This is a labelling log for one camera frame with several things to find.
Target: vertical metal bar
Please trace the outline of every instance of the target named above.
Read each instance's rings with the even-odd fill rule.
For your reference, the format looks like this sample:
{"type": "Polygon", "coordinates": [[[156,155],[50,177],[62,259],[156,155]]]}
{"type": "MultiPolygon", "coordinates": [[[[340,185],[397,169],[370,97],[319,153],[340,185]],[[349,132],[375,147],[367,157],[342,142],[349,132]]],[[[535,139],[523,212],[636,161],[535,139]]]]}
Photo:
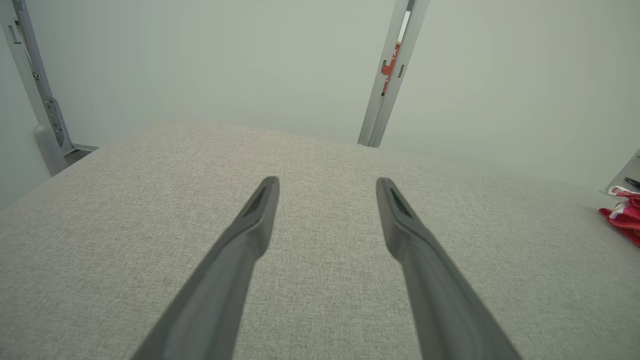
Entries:
{"type": "Polygon", "coordinates": [[[362,122],[362,128],[360,129],[360,136],[358,137],[358,144],[367,145],[369,143],[369,137],[373,130],[373,125],[376,122],[378,116],[378,110],[380,109],[380,95],[382,89],[385,86],[387,77],[380,72],[383,64],[391,63],[391,57],[394,49],[396,48],[396,42],[398,35],[400,34],[400,27],[404,19],[404,13],[408,6],[409,0],[397,0],[394,7],[394,12],[391,15],[391,22],[389,24],[389,30],[387,31],[387,39],[385,45],[382,48],[382,55],[380,56],[380,62],[376,69],[376,77],[374,78],[373,87],[371,89],[371,95],[369,96],[369,104],[367,105],[367,111],[364,115],[364,121],[362,122]]]}
{"type": "Polygon", "coordinates": [[[22,30],[24,45],[27,48],[29,59],[31,60],[31,72],[38,88],[38,92],[40,93],[40,97],[42,98],[42,104],[47,112],[49,123],[56,135],[56,140],[58,141],[58,145],[60,146],[62,153],[68,154],[73,151],[73,147],[71,146],[67,127],[62,117],[62,112],[60,111],[60,105],[51,93],[49,80],[47,79],[44,65],[42,65],[42,58],[40,57],[40,51],[38,50],[38,43],[33,31],[33,26],[31,25],[31,17],[27,10],[27,4],[24,0],[12,0],[12,2],[15,14],[18,16],[20,30],[22,30]]]}
{"type": "MultiPolygon", "coordinates": [[[[409,22],[407,23],[406,31],[404,33],[401,51],[398,53],[398,57],[396,59],[397,63],[401,63],[404,66],[402,66],[401,69],[394,70],[394,72],[400,72],[400,70],[404,70],[409,66],[409,59],[411,58],[413,48],[415,47],[415,43],[418,39],[418,33],[420,32],[420,27],[422,26],[428,6],[429,0],[415,0],[415,4],[411,10],[412,15],[409,17],[409,22]]],[[[401,78],[399,76],[392,76],[392,78],[389,79],[389,85],[385,92],[385,99],[380,107],[378,117],[376,117],[374,121],[367,146],[380,146],[382,136],[385,133],[389,117],[391,116],[391,111],[396,103],[400,86],[402,85],[402,81],[405,77],[401,78]]]]}

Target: red and white fabric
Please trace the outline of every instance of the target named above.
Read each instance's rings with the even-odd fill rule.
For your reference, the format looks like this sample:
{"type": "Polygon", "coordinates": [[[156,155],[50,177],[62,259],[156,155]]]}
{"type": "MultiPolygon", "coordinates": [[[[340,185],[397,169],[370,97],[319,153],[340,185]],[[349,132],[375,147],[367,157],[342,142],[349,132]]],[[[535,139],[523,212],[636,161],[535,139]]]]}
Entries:
{"type": "Polygon", "coordinates": [[[623,197],[613,210],[600,209],[600,214],[632,243],[640,247],[640,193],[622,186],[612,186],[609,194],[623,197]]]}

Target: metal frame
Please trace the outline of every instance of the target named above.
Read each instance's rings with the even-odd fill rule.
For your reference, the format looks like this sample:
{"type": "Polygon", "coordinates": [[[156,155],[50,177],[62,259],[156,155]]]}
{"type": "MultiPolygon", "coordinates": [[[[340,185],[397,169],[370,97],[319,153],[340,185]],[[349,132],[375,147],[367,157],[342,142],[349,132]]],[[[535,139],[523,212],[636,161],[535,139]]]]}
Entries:
{"type": "Polygon", "coordinates": [[[20,41],[21,39],[18,38],[19,31],[17,31],[15,23],[14,5],[15,3],[12,4],[9,1],[0,1],[0,25],[3,28],[3,31],[0,31],[0,33],[4,32],[7,42],[9,43],[13,62],[18,70],[22,85],[31,103],[33,114],[37,120],[37,125],[33,130],[35,143],[40,149],[40,154],[50,175],[54,176],[67,168],[67,162],[63,157],[60,145],[56,141],[55,134],[51,128],[51,123],[43,106],[36,81],[33,81],[33,74],[29,67],[29,54],[25,51],[24,44],[20,41]]]}
{"type": "Polygon", "coordinates": [[[62,112],[60,111],[60,104],[58,104],[56,98],[53,97],[44,65],[42,65],[42,58],[40,57],[38,43],[31,25],[31,17],[27,10],[27,4],[24,0],[12,0],[12,3],[13,8],[15,9],[15,14],[18,17],[16,25],[20,30],[24,45],[27,49],[29,65],[31,66],[31,74],[33,75],[36,87],[38,88],[38,93],[40,94],[40,102],[42,103],[42,106],[44,106],[51,129],[54,131],[56,136],[56,141],[58,142],[63,155],[66,155],[74,149],[71,145],[71,141],[69,140],[67,127],[62,117],[62,112]]]}
{"type": "Polygon", "coordinates": [[[409,0],[397,0],[396,7],[394,8],[393,15],[391,17],[391,23],[389,24],[389,31],[387,33],[387,39],[383,48],[382,57],[380,58],[380,64],[376,71],[376,79],[371,90],[369,97],[369,105],[365,113],[362,128],[360,130],[360,137],[358,138],[358,144],[366,145],[370,147],[379,147],[382,141],[382,136],[387,128],[389,122],[389,116],[393,110],[396,102],[397,95],[402,85],[402,80],[408,71],[409,59],[415,47],[415,43],[418,39],[418,33],[422,26],[422,21],[427,12],[429,6],[429,0],[415,0],[411,10],[411,17],[406,25],[404,32],[404,38],[402,46],[398,52],[396,58],[396,66],[391,73],[387,85],[387,91],[384,96],[381,96],[382,89],[385,84],[386,77],[380,72],[383,66],[383,62],[390,62],[391,54],[396,46],[398,35],[400,34],[400,27],[404,19],[404,13],[407,11],[409,0]]]}

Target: white wall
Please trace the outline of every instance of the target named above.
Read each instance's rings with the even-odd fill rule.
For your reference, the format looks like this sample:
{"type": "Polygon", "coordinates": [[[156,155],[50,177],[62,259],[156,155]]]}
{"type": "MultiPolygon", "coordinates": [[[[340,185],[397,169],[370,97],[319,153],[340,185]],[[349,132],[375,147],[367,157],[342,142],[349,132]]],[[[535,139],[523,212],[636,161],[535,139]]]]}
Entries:
{"type": "Polygon", "coordinates": [[[355,143],[394,0],[29,0],[74,143],[211,120],[355,143]]]}
{"type": "MultiPolygon", "coordinates": [[[[11,1],[0,0],[4,12],[3,1],[11,1]]],[[[9,46],[0,31],[0,211],[50,178],[33,137],[38,121],[9,46]]]]}
{"type": "Polygon", "coordinates": [[[431,0],[381,143],[604,188],[640,149],[640,1],[431,0]]]}

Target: gray fabric surface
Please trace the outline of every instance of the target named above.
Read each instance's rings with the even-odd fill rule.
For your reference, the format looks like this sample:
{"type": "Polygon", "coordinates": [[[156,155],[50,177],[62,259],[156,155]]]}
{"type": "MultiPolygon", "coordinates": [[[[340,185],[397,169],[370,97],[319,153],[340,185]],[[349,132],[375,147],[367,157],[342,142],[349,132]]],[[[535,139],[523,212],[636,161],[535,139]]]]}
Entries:
{"type": "Polygon", "coordinates": [[[167,124],[0,213],[0,358],[129,357],[266,176],[236,359],[415,359],[374,192],[391,177],[526,359],[640,354],[640,251],[599,193],[270,131],[167,124]]]}

